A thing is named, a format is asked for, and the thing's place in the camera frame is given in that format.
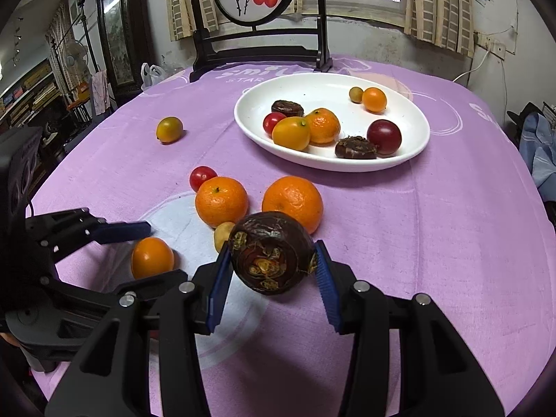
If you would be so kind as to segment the orange mandarin on plate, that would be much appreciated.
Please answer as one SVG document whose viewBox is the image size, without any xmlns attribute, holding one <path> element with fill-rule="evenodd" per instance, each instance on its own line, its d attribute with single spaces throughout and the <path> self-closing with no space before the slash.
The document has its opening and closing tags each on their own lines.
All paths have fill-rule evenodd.
<svg viewBox="0 0 556 417">
<path fill-rule="evenodd" d="M 305 117 L 310 129 L 310 143 L 317 146 L 336 141 L 341 125 L 337 116 L 327 108 L 317 108 Z"/>
</svg>

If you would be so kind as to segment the white oval plate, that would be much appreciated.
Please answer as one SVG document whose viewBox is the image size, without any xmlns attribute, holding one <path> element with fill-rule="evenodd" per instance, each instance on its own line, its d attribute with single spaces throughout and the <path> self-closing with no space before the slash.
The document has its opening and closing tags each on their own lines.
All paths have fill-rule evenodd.
<svg viewBox="0 0 556 417">
<path fill-rule="evenodd" d="M 352 102 L 349 91 L 379 89 L 385 108 L 372 113 L 363 104 Z M 303 108 L 308 127 L 300 120 L 266 128 L 264 120 L 271 106 L 289 101 Z M 338 73 L 299 73 L 284 75 L 247 90 L 236 102 L 235 121 L 247 138 L 279 158 L 318 170 L 371 172 L 396 167 L 427 147 L 430 124 L 424 113 L 401 93 L 379 83 Z M 387 156 L 352 159 L 338 156 L 335 146 L 344 138 L 365 138 L 373 122 L 387 121 L 401 132 L 401 143 Z"/>
</svg>

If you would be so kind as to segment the large dark brown mangosteen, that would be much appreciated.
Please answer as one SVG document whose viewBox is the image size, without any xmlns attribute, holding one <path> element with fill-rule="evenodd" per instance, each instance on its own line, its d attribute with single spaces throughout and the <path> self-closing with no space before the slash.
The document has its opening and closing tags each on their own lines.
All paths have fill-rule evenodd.
<svg viewBox="0 0 556 417">
<path fill-rule="evenodd" d="M 266 296 L 287 292 L 318 265 L 308 232 L 282 212 L 260 212 L 241 219 L 231 231 L 228 245 L 236 275 Z"/>
</svg>

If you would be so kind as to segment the wooden bookshelf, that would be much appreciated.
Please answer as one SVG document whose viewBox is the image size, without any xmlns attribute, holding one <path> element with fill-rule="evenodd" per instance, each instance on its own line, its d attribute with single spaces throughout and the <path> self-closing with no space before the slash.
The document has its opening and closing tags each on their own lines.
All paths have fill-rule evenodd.
<svg viewBox="0 0 556 417">
<path fill-rule="evenodd" d="M 27 124 L 59 96 L 52 66 L 45 58 L 1 95 L 1 129 Z"/>
</svg>

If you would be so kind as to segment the black framed round screen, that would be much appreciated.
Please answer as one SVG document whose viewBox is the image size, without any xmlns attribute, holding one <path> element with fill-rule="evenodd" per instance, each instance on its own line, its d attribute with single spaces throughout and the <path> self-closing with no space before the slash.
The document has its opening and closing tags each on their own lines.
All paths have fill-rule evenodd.
<svg viewBox="0 0 556 417">
<path fill-rule="evenodd" d="M 252 62 L 303 62 L 315 65 L 318 72 L 327 72 L 333 61 L 328 46 L 326 0 L 317 0 L 316 25 L 314 27 L 271 27 L 266 25 L 284 15 L 293 0 L 208 0 L 214 4 L 217 14 L 233 25 L 239 32 L 212 34 L 208 21 L 204 20 L 203 0 L 191 0 L 195 29 L 192 34 L 196 50 L 189 80 L 195 82 L 204 74 L 231 63 Z M 233 47 L 217 50 L 214 44 L 251 38 L 278 36 L 314 36 L 317 47 L 308 49 L 297 44 L 271 44 L 262 46 Z"/>
</svg>

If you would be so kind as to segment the white plastic bag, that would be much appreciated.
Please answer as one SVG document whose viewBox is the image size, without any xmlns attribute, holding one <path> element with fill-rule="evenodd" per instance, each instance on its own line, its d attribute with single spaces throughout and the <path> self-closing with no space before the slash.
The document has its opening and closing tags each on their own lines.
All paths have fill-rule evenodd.
<svg viewBox="0 0 556 417">
<path fill-rule="evenodd" d="M 160 66 L 144 62 L 140 68 L 141 89 L 145 91 L 168 78 L 168 73 Z"/>
</svg>

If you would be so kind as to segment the orange mandarin left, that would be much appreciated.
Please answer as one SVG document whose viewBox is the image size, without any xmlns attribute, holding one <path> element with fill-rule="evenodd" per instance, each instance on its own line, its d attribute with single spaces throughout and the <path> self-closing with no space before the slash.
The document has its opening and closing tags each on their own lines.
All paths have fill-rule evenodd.
<svg viewBox="0 0 556 417">
<path fill-rule="evenodd" d="M 243 219 L 249 210 L 249 198 L 239 181 L 218 176 L 201 185 L 196 193 L 195 208 L 205 224 L 216 228 L 221 223 L 237 223 Z"/>
</svg>

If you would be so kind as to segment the yellow-green citrus fruit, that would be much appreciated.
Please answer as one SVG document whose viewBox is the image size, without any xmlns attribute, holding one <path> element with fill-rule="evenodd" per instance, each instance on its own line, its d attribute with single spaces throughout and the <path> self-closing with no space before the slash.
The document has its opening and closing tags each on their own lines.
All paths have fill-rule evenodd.
<svg viewBox="0 0 556 417">
<path fill-rule="evenodd" d="M 178 141 L 184 133 L 183 123 L 176 117 L 166 117 L 156 127 L 156 138 L 162 144 L 171 144 Z"/>
</svg>

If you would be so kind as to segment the dark purple plum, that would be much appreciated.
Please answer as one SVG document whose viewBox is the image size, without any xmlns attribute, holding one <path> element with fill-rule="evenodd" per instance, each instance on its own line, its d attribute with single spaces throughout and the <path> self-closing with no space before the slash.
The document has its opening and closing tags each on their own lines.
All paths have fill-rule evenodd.
<svg viewBox="0 0 556 417">
<path fill-rule="evenodd" d="M 401 130 L 394 122 L 381 118 L 369 125 L 367 139 L 374 146 L 377 155 L 389 156 L 401 147 Z"/>
</svg>

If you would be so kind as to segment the small pale yellow fruit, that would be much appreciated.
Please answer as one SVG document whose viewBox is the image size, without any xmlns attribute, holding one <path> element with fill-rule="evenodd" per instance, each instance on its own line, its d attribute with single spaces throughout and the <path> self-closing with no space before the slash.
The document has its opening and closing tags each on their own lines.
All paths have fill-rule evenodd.
<svg viewBox="0 0 556 417">
<path fill-rule="evenodd" d="M 228 241 L 230 233 L 236 223 L 232 221 L 222 222 L 214 231 L 214 246 L 217 252 L 221 252 L 223 244 Z"/>
</svg>

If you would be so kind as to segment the orange round fruit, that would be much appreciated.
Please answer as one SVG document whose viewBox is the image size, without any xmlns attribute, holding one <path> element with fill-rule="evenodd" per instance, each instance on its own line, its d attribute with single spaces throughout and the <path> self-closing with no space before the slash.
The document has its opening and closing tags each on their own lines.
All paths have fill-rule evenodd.
<svg viewBox="0 0 556 417">
<path fill-rule="evenodd" d="M 131 273 L 136 280 L 170 272 L 174 264 L 173 250 L 157 237 L 140 240 L 131 254 Z"/>
</svg>

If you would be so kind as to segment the dark brown dried fruit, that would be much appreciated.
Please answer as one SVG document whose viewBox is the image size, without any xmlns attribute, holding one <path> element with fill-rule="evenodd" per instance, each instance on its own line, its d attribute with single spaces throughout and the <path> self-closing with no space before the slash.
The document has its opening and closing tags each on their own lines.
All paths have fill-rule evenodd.
<svg viewBox="0 0 556 417">
<path fill-rule="evenodd" d="M 335 144 L 335 156 L 344 159 L 375 159 L 376 148 L 366 138 L 355 136 L 341 138 Z"/>
<path fill-rule="evenodd" d="M 272 112 L 278 112 L 286 117 L 303 117 L 303 107 L 296 102 L 277 100 L 271 105 Z"/>
</svg>

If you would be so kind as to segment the dark framed wall picture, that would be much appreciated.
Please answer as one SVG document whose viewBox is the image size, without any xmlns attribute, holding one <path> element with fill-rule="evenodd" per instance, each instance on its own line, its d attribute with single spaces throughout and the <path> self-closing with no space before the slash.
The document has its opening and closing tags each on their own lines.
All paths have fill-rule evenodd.
<svg viewBox="0 0 556 417">
<path fill-rule="evenodd" d="M 141 66 L 155 62 L 147 0 L 96 0 L 108 83 L 122 106 L 141 93 Z"/>
</svg>

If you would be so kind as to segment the right checkered curtain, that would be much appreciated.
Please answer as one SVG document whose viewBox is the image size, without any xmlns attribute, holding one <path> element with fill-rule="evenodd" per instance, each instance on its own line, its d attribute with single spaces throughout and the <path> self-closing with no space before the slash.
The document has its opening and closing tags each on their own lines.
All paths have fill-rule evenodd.
<svg viewBox="0 0 556 417">
<path fill-rule="evenodd" d="M 405 0 L 404 33 L 464 57 L 472 57 L 471 0 Z"/>
</svg>

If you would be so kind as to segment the orange-yellow persimmon fruit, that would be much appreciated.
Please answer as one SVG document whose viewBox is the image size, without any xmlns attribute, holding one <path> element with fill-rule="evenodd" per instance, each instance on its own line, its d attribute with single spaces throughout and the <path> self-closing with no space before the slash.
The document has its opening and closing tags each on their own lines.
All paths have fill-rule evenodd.
<svg viewBox="0 0 556 417">
<path fill-rule="evenodd" d="M 273 142 L 279 146 L 303 151 L 310 144 L 311 132 L 306 118 L 289 117 L 275 125 L 271 136 Z"/>
</svg>

